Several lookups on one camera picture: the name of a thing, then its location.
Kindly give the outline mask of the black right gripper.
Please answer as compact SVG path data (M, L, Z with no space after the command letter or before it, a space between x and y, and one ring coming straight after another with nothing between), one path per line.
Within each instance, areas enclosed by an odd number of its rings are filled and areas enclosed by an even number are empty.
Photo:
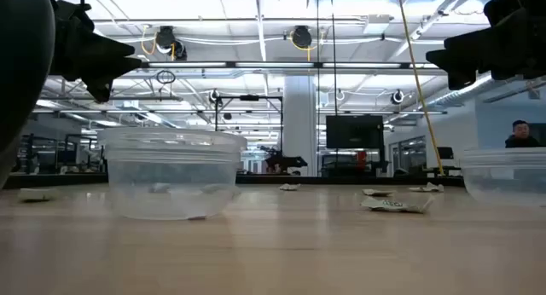
M446 38L442 49L426 52L428 62L448 73L449 90L475 83L479 52L490 33L494 79L546 76L546 0L490 0L485 15L491 27Z

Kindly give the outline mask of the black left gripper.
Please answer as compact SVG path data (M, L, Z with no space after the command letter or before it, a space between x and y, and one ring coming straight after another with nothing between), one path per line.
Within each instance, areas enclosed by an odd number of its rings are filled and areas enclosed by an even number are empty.
M92 31L87 11L91 6L85 0L69 3L49 0L55 15L55 52L50 75L62 76L67 81L80 77L76 69L76 50L80 47L81 28ZM131 57L135 48L94 32L87 35L86 89L96 102L110 100L113 77L119 77L140 68L142 61Z

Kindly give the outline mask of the white green-print sweetener packet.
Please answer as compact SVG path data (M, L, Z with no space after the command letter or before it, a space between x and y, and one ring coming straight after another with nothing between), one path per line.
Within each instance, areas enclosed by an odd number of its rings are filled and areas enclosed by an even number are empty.
M426 200L415 200L414 202L400 202L392 199L375 199L368 197L360 204L361 207L371 211L387 211L387 212L408 212L408 213L425 213L430 205L434 202L434 197L429 197Z

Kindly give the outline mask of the yellow slanted pole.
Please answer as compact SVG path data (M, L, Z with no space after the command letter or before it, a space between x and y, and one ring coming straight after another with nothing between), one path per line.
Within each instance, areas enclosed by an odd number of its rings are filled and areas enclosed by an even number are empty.
M411 39L410 39L408 23L407 23L406 15L405 15L405 12L404 12L404 2L403 2L403 0L398 0L398 5L399 5L399 8L400 8L400 13L401 13L401 17L402 17L402 21L403 21L403 25L404 25L404 37L405 37L405 40L406 40L406 43L407 43L407 49L409 51L410 64L412 66L413 75L414 75L414 78L415 78L415 86L416 86L417 94L418 94L418 102L421 104L421 110L423 111L425 120L427 122L427 129L428 129L428 133L429 133L429 136L430 136L430 139L431 139L431 143L433 145L435 158L436 158L437 165L438 165L438 168L439 168L439 175L440 176L445 176L444 167L443 167L443 164L442 164L442 161L441 161L441 158L440 158L440 155L439 155L438 147L437 147L437 141L436 141L436 136L434 134L433 124L432 124L432 121L430 120L429 112L427 110L427 104L425 102L425 99L424 99L424 96L423 96L423 93L422 93L422 89L421 89L421 82L420 82L420 79L419 79L419 74L417 72L417 66L416 66L416 63L415 63L415 57L414 57L413 47L412 47L412 43L411 43Z

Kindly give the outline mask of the person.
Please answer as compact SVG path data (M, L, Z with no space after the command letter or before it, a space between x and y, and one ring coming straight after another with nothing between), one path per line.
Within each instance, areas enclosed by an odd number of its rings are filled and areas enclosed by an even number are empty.
M524 120L512 123L512 134L505 141L505 148L538 148L539 141L530 135L529 124Z

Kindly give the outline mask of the large clear plastic bin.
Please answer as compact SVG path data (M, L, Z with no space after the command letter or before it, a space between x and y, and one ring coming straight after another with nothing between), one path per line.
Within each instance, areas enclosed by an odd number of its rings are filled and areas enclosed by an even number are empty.
M123 217L190 220L212 217L234 199L203 194L208 184L235 185L241 151L221 147L214 131L119 127L98 135L107 161L109 200ZM168 194L150 194L154 183Z

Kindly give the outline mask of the black background workstation shelving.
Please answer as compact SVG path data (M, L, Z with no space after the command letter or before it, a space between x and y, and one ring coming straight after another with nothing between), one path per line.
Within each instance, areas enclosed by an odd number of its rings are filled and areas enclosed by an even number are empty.
M64 175L104 173L107 161L97 136L67 134L61 139L23 135L13 173Z

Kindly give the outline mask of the black monitor screen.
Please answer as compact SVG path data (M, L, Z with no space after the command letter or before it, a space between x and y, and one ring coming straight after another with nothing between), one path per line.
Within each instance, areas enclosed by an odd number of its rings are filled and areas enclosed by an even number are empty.
M326 146L330 149L381 149L384 147L381 116L327 116Z

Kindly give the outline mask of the overhead light bar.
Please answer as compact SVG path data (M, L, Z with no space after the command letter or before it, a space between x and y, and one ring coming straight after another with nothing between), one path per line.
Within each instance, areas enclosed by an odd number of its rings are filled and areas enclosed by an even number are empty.
M411 69L409 62L281 62L281 61L154 61L143 62L141 68L245 68L245 69Z

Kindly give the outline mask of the white building column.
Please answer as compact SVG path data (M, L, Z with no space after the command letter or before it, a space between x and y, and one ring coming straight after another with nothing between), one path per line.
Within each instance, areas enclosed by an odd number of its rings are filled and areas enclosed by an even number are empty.
M282 151L300 156L302 176L317 175L317 103L312 76L286 76L283 91Z

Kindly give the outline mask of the silver ventilation duct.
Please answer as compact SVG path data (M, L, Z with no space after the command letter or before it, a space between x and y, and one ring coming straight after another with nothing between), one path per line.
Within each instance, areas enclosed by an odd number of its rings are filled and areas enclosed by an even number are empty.
M494 88L497 82L490 74L479 77L473 84L462 88L461 90L450 90L438 98L426 102L428 107L455 107L461 105L465 100L481 92Z

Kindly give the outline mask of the black table edge rail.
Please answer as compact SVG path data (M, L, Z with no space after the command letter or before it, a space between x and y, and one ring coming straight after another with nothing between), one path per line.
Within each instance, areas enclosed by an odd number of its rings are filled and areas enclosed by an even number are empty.
M99 184L108 182L104 173L68 174L68 175L11 175L0 188L40 188ZM309 177L309 176L237 176L236 184L308 184L308 185L426 185L428 182L443 186L464 188L462 177Z

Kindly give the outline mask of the black metal frame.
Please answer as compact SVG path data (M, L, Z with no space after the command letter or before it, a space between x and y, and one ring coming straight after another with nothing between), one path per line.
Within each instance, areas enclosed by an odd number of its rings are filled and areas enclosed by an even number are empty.
M269 105L269 109L257 110L257 109L244 109L244 110L226 110L226 107L233 101L254 102L254 101L266 101ZM227 95L218 96L213 100L214 102L214 139L219 140L219 145L223 148L229 148L230 151L234 151L238 147L241 151L247 149L249 146L247 136L233 135L225 133L225 131L239 132L239 131L255 131L257 129L276 129L278 131L277 141L282 142L283 138L283 102L281 96L267 96L267 95ZM226 123L220 124L218 117L225 114L237 114L237 115L250 115L250 114L278 114L280 119L278 123Z

